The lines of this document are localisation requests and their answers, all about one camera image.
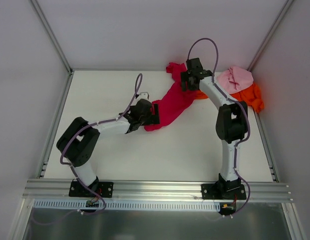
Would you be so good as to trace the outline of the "magenta t shirt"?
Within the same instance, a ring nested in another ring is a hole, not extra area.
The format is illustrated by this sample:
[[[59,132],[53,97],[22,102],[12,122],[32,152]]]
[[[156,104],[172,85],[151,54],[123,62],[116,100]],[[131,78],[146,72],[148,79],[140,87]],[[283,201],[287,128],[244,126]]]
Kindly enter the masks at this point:
[[[170,62],[166,67],[166,72],[171,74],[174,81],[168,92],[162,99],[152,102],[153,105],[158,105],[159,124],[144,126],[144,130],[152,132],[166,127],[173,123],[194,100],[207,99],[207,95],[199,90],[182,91],[181,88],[181,73],[186,71],[185,64]]]

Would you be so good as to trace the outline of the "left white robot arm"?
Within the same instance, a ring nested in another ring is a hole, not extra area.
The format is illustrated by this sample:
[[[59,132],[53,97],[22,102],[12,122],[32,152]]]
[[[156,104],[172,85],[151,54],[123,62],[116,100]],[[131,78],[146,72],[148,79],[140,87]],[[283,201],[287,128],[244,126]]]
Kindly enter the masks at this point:
[[[90,157],[98,140],[114,135],[126,135],[140,127],[158,124],[158,104],[143,98],[111,119],[90,123],[82,117],[77,117],[57,141],[56,147],[61,153],[60,163],[71,168],[80,185],[80,191],[91,197],[99,190],[100,183],[90,164]]]

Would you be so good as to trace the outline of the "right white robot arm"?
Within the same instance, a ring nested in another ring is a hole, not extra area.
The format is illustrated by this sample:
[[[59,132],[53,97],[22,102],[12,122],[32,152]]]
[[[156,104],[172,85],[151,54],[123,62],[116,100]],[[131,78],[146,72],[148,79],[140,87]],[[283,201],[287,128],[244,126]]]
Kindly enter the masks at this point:
[[[214,73],[205,70],[199,58],[186,61],[187,70],[181,73],[183,91],[200,90],[218,110],[216,133],[222,142],[222,167],[218,181],[212,186],[202,185],[202,197],[212,200],[246,199],[245,187],[238,176],[239,144],[250,132],[247,104],[238,102],[214,79]]]

